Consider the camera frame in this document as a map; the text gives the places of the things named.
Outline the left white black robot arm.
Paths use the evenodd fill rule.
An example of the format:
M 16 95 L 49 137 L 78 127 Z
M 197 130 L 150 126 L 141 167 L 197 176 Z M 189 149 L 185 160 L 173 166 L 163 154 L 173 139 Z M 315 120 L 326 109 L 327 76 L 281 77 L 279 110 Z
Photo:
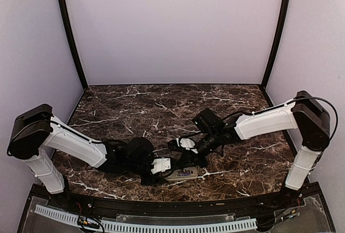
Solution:
M 161 181 L 160 174 L 171 169 L 171 159 L 157 157 L 146 138 L 97 141 L 64 124 L 48 104 L 16 117 L 7 155 L 22 160 L 64 209 L 72 209 L 76 198 L 68 183 L 45 152 L 50 147 L 87 163 L 104 173 L 139 175 L 143 183 Z

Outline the grey remote control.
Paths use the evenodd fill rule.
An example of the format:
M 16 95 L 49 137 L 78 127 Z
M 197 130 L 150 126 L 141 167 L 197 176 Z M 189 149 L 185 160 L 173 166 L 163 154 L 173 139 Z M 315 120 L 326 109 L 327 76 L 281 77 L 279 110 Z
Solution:
M 177 182 L 185 180 L 194 180 L 198 178 L 198 171 L 196 167 L 188 167 L 184 169 L 175 170 L 171 175 L 164 179 L 168 182 Z

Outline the blue battery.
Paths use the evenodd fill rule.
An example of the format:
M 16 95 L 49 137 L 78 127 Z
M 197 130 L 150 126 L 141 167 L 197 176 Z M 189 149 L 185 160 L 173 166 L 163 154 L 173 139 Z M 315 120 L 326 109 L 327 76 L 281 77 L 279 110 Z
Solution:
M 192 173 L 190 173 L 190 172 L 179 172 L 178 175 L 181 177 L 186 177 L 186 176 L 192 176 Z

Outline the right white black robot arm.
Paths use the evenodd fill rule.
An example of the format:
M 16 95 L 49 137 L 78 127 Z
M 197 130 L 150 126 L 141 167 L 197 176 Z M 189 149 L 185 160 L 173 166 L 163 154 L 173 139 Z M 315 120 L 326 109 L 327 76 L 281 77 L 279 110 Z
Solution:
M 283 104 L 258 112 L 233 113 L 224 119 L 206 108 L 193 119 L 193 123 L 205 136 L 198 142 L 190 136 L 182 136 L 174 142 L 201 160 L 219 146 L 277 131 L 299 130 L 302 136 L 301 148 L 286 176 L 285 188 L 275 197 L 278 207 L 287 208 L 295 201 L 295 191 L 302 187 L 336 132 L 336 129 L 331 129 L 330 114 L 321 102 L 329 103 L 325 99 L 311 96 L 307 91 L 299 91 L 293 99 Z

